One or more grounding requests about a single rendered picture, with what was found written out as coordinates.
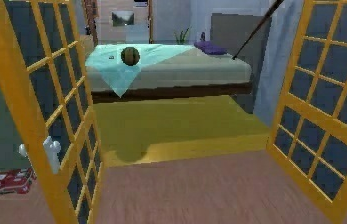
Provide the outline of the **orange basketball with black stripes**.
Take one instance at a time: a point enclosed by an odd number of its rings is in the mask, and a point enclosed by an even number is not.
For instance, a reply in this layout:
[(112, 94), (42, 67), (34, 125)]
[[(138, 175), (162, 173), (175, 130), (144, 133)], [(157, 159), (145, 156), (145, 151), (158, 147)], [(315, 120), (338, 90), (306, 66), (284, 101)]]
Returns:
[(126, 47), (121, 51), (121, 60), (128, 66), (134, 66), (140, 60), (139, 51), (134, 47)]

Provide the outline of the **bed with brown base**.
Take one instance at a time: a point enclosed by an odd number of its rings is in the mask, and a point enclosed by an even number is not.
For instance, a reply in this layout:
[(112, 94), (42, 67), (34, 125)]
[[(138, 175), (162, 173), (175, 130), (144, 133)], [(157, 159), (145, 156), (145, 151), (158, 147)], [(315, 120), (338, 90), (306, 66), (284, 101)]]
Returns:
[(142, 68), (128, 90), (117, 96), (100, 74), (86, 67), (93, 101), (126, 102), (246, 94), (252, 91), (251, 66), (232, 56), (193, 49)]

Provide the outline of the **light blue blanket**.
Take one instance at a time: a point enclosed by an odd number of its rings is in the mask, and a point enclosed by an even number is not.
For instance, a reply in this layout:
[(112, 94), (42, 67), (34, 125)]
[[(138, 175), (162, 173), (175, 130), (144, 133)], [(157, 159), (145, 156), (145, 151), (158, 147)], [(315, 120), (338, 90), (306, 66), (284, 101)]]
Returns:
[[(134, 47), (139, 51), (140, 60), (134, 66), (128, 66), (121, 60), (121, 51), (126, 47)], [(191, 49), (193, 49), (191, 45), (97, 45), (86, 59), (85, 66), (97, 71), (103, 81), (111, 87), (117, 96), (121, 97), (128, 90), (142, 68), (155, 65)]]

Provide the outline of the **purple pillow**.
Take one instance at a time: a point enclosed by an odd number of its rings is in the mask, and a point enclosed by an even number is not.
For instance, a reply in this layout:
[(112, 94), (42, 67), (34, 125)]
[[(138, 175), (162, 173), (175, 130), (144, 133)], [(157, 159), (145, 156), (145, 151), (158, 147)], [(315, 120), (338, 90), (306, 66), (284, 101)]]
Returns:
[(194, 46), (207, 55), (225, 55), (227, 53), (225, 48), (216, 46), (210, 41), (195, 42)]

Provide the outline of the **green house plant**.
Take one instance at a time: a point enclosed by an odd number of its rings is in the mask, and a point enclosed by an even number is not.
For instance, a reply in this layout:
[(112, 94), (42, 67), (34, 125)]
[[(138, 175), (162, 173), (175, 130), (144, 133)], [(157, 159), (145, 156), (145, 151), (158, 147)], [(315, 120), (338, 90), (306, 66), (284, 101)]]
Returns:
[(181, 30), (180, 33), (175, 32), (174, 37), (176, 43), (179, 45), (185, 44), (187, 42), (187, 36), (190, 31), (190, 28), (186, 28), (185, 30)]

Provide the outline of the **framed landscape picture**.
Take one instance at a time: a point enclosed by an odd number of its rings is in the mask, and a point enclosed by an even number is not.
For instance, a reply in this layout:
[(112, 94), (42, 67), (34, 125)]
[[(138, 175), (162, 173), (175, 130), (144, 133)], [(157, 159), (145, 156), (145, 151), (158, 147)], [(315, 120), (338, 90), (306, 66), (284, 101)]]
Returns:
[(134, 12), (117, 10), (112, 12), (112, 24), (114, 27), (128, 26), (134, 24)]

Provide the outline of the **black slanted pole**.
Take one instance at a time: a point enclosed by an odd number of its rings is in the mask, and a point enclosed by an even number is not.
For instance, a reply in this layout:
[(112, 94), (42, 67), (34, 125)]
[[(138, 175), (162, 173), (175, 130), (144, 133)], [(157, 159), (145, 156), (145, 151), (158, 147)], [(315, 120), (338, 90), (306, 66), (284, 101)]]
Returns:
[(254, 30), (250, 33), (248, 38), (242, 44), (242, 46), (238, 49), (238, 51), (232, 57), (232, 60), (235, 60), (241, 51), (246, 47), (246, 45), (253, 39), (253, 37), (257, 34), (257, 32), (262, 28), (262, 26), (272, 17), (274, 12), (280, 7), (280, 5), (284, 2), (284, 0), (275, 0), (274, 3), (269, 7), (263, 18), (259, 21)]

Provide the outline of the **brown wooden shelf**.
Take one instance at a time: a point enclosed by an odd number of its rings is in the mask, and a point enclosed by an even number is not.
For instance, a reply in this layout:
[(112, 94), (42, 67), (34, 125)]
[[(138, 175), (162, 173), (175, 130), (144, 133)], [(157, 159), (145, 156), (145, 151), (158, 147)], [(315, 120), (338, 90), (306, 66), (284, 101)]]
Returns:
[(85, 20), (86, 20), (86, 26), (85, 31), (87, 35), (92, 36), (93, 45), (98, 45), (98, 37), (97, 37), (97, 31), (96, 31), (96, 21), (95, 18), (97, 17), (97, 6), (96, 0), (82, 0), (83, 3), (83, 9), (85, 14)]

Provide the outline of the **yellow glass-paned room door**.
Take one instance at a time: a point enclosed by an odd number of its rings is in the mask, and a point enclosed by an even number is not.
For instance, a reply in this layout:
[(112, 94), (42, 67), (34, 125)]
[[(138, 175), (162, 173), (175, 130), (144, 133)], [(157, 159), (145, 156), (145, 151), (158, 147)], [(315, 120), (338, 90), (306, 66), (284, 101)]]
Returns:
[[(99, 210), (101, 140), (84, 62), (73, 0), (0, 0), (0, 91), (54, 224), (95, 224)], [(58, 174), (48, 136), (61, 144)]]
[(332, 224), (347, 214), (347, 0), (305, 0), (268, 152)]

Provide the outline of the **red and white cloth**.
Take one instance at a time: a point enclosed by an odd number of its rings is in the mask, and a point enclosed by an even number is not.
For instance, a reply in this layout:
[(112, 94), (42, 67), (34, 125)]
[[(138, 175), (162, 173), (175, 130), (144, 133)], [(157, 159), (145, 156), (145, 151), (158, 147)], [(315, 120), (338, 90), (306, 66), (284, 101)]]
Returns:
[(27, 194), (37, 176), (32, 168), (0, 171), (0, 194)]

